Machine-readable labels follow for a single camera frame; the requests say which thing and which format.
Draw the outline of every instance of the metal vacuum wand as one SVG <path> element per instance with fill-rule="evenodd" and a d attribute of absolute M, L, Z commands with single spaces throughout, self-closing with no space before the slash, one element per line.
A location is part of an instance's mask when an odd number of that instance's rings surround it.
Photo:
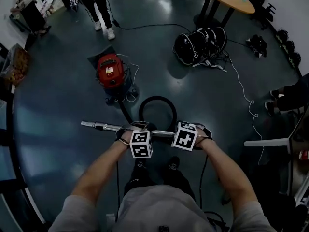
<path fill-rule="evenodd" d="M 101 123 L 101 122 L 88 122 L 88 121 L 82 121 L 81 122 L 82 126 L 88 126 L 88 127 L 92 127 L 95 128 L 97 130 L 100 131 L 118 131 L 121 126 L 116 126 L 116 125 L 110 125 L 107 123 Z M 164 130 L 153 130 L 151 132 L 151 134 L 153 136 L 157 136 L 157 137 L 174 137 L 175 133 L 172 131 L 164 131 Z"/>

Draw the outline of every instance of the sneaker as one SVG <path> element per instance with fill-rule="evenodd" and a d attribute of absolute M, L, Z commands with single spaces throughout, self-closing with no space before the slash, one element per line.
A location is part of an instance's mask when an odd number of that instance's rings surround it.
<path fill-rule="evenodd" d="M 135 160 L 134 168 L 146 168 L 146 159 L 145 158 L 137 158 Z"/>
<path fill-rule="evenodd" d="M 172 157 L 171 159 L 169 159 L 168 169 L 177 170 L 179 167 L 179 163 L 180 163 L 179 157 Z"/>
<path fill-rule="evenodd" d="M 277 100 L 279 98 L 279 91 L 278 90 L 272 90 L 269 92 L 272 99 Z"/>
<path fill-rule="evenodd" d="M 102 27 L 101 27 L 100 21 L 95 22 L 95 30 L 96 30 L 96 31 L 99 31 L 99 30 L 101 30 L 101 29 L 102 29 Z"/>
<path fill-rule="evenodd" d="M 274 116 L 275 115 L 275 112 L 274 112 L 274 106 L 272 105 L 271 102 L 265 102 L 264 103 L 264 107 L 266 108 L 266 110 L 268 111 L 268 114 L 270 116 Z"/>
<path fill-rule="evenodd" d="M 107 29 L 107 38 L 113 40 L 115 37 L 114 30 L 112 28 Z"/>

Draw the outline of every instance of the person standing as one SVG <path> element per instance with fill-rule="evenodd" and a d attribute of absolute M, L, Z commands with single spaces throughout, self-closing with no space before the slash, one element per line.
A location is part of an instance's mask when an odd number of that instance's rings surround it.
<path fill-rule="evenodd" d="M 45 19 L 35 6 L 36 3 L 36 0 L 14 0 L 14 7 L 10 9 L 10 12 L 21 13 L 30 30 L 44 36 L 51 26 L 46 25 Z"/>
<path fill-rule="evenodd" d="M 107 11 L 107 5 L 106 5 L 106 0 L 81 0 L 81 2 L 84 4 L 84 6 L 89 10 L 93 20 L 94 20 L 94 25 L 95 25 L 95 30 L 99 31 L 102 29 L 100 20 L 96 14 L 95 10 L 95 3 L 98 6 L 98 10 L 102 14 L 102 18 L 105 22 L 106 28 L 107 28 L 107 35 L 108 39 L 112 40 L 115 38 L 115 33 L 112 29 L 112 23 L 110 19 L 110 14 Z"/>

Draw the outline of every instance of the wall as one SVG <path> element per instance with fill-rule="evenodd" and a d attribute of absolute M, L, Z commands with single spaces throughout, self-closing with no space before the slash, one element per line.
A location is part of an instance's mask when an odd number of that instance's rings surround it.
<path fill-rule="evenodd" d="M 21 33 L 10 21 L 12 6 L 13 0 L 0 0 L 0 42 L 8 49 L 16 43 L 24 47 L 28 37 L 27 33 Z"/>
<path fill-rule="evenodd" d="M 301 55 L 299 70 L 302 75 L 309 73 L 309 0 L 266 0 L 265 5 L 269 2 L 276 8 L 272 25 L 288 31 L 289 40 Z"/>

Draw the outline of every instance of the floor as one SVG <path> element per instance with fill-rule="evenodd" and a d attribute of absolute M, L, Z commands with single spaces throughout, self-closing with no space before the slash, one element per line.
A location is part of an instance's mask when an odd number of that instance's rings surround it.
<path fill-rule="evenodd" d="M 122 27 L 178 23 L 191 30 L 195 28 L 193 16 L 201 10 L 203 2 L 110 0 L 113 16 Z M 221 5 L 215 17 L 223 19 L 227 9 Z M 244 150 L 250 151 L 254 155 L 252 164 L 257 164 L 261 149 L 243 147 L 244 141 L 258 140 L 259 136 L 252 128 L 249 104 L 242 95 L 235 71 L 230 64 L 226 65 L 227 73 L 182 66 L 172 52 L 175 38 L 185 32 L 182 28 L 114 28 L 116 39 L 109 42 L 106 29 L 103 33 L 94 31 L 82 6 L 78 13 L 64 9 L 56 12 L 49 18 L 49 23 L 52 25 L 50 33 L 37 40 L 29 50 L 32 64 L 26 79 L 15 92 L 14 101 L 15 136 L 22 172 L 46 220 L 55 219 L 78 177 L 114 141 L 114 133 L 82 127 L 81 120 L 118 125 L 126 122 L 119 108 L 106 105 L 104 90 L 95 81 L 95 70 L 87 61 L 109 44 L 117 53 L 130 56 L 130 61 L 140 66 L 135 81 L 140 95 L 136 102 L 126 102 L 134 119 L 138 119 L 138 109 L 144 99 L 164 96 L 174 103 L 178 119 L 206 125 L 228 155 L 238 161 Z M 258 22 L 235 12 L 225 30 L 229 39 L 242 43 L 254 34 L 262 35 L 268 44 L 266 58 L 257 58 L 248 48 L 232 42 L 227 43 L 226 50 L 239 72 L 246 96 L 255 100 L 251 109 L 259 117 L 254 124 L 263 138 L 269 139 L 287 134 L 290 129 L 284 126 L 284 119 L 270 118 L 263 102 L 269 99 L 269 90 L 293 84 L 298 76 L 270 30 L 261 31 L 260 28 Z M 161 121 L 157 126 L 164 129 L 163 120 L 170 115 L 163 109 L 158 112 L 154 106 L 148 109 L 147 118 Z M 148 161 L 151 177 L 162 183 L 160 169 L 173 155 L 180 157 L 180 170 L 190 181 L 199 204 L 203 152 L 188 153 L 154 143 L 154 154 Z M 133 164 L 128 151 L 119 162 L 121 197 Z M 213 167 L 208 163 L 202 184 L 203 208 L 221 214 L 231 225 L 232 209 L 230 204 L 221 205 L 223 193 Z M 117 211 L 116 172 L 102 191 L 97 210 L 104 230 L 106 214 Z"/>

